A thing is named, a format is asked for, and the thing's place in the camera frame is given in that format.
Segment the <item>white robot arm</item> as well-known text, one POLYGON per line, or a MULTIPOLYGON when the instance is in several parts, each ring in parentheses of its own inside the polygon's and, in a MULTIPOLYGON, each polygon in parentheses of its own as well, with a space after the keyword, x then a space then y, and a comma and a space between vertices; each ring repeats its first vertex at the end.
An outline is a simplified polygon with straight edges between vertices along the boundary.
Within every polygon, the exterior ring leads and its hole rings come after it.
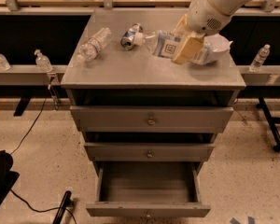
POLYGON ((172 57, 177 64, 207 64, 213 58, 214 46, 209 36, 217 34, 233 14, 251 0, 192 0, 188 12, 174 29, 181 40, 172 57))

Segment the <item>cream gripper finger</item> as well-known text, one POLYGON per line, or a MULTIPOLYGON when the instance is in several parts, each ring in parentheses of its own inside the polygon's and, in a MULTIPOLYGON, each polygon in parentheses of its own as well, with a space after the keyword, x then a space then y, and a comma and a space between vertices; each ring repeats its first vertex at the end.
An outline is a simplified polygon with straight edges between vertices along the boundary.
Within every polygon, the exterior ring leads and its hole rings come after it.
POLYGON ((177 64, 188 62, 203 47, 204 34, 190 32, 183 34, 172 61, 177 64))
POLYGON ((187 31, 187 15, 184 15, 177 25, 175 26, 173 33, 175 35, 183 35, 187 31))

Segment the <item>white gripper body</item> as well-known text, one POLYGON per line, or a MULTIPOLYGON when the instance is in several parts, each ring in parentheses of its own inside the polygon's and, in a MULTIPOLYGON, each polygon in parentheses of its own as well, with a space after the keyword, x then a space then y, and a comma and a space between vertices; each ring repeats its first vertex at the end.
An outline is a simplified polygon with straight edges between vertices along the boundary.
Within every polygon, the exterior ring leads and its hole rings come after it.
POLYGON ((192 0, 187 14, 187 26, 190 30, 213 35, 221 31, 231 16, 225 14, 211 0, 192 0))

